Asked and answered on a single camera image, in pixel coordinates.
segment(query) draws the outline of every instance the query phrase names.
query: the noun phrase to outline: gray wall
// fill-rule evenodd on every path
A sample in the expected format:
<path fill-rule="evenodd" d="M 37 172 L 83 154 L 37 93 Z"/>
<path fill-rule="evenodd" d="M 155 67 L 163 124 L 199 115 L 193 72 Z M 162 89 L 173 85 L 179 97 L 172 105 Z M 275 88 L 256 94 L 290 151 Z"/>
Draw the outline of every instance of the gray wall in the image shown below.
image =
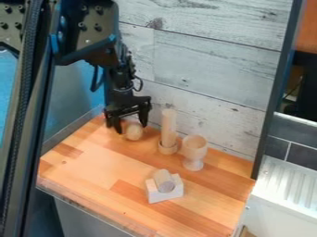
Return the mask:
<path fill-rule="evenodd" d="M 317 123 L 275 112 L 265 154 L 317 170 Z"/>

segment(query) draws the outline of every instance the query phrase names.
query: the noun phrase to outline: wooden table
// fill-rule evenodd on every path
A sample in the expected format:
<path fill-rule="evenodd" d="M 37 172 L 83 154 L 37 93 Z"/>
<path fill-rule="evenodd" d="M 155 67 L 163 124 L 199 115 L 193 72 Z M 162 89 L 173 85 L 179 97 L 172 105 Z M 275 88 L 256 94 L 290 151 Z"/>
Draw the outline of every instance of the wooden table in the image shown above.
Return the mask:
<path fill-rule="evenodd" d="M 145 133 L 128 142 L 94 118 L 42 157 L 38 187 L 134 235 L 229 236 L 254 184 L 252 163 L 209 149 L 203 170 L 191 172 L 180 155 L 158 152 L 159 131 Z M 183 198 L 147 202 L 145 179 L 158 168 L 180 174 Z"/>
<path fill-rule="evenodd" d="M 317 1 L 307 0 L 303 19 L 299 23 L 297 50 L 317 54 Z"/>

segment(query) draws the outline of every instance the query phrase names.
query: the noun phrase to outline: whitewashed wood wall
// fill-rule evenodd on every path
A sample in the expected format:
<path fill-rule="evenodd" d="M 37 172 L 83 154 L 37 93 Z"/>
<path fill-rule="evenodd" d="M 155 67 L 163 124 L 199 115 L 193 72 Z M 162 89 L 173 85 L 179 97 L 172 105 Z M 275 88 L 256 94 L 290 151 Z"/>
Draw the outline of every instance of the whitewashed wood wall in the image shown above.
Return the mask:
<path fill-rule="evenodd" d="M 178 131 L 253 159 L 292 0 L 116 0 L 140 94 L 178 112 Z"/>

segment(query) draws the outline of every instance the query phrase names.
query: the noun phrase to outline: block with cylindrical hole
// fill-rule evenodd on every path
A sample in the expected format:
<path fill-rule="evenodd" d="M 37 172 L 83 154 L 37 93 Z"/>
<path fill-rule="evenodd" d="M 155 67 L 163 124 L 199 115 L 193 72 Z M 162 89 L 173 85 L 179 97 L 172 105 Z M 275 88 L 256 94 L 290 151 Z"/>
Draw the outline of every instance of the block with cylindrical hole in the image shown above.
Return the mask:
<path fill-rule="evenodd" d="M 154 179 L 146 180 L 146 194 L 149 204 L 184 196 L 184 184 L 179 174 L 172 174 L 171 178 L 173 179 L 175 187 L 169 193 L 161 193 Z"/>

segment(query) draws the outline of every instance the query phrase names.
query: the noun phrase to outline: wooden cup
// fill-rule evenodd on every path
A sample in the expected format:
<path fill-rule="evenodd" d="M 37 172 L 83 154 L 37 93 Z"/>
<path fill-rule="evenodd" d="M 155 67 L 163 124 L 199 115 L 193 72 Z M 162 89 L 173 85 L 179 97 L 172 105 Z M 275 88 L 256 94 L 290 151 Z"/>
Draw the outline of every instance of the wooden cup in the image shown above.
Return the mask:
<path fill-rule="evenodd" d="M 183 165 L 191 171 L 203 169 L 203 158 L 208 151 L 207 140 L 199 135 L 188 135 L 183 139 L 181 154 L 185 157 Z"/>

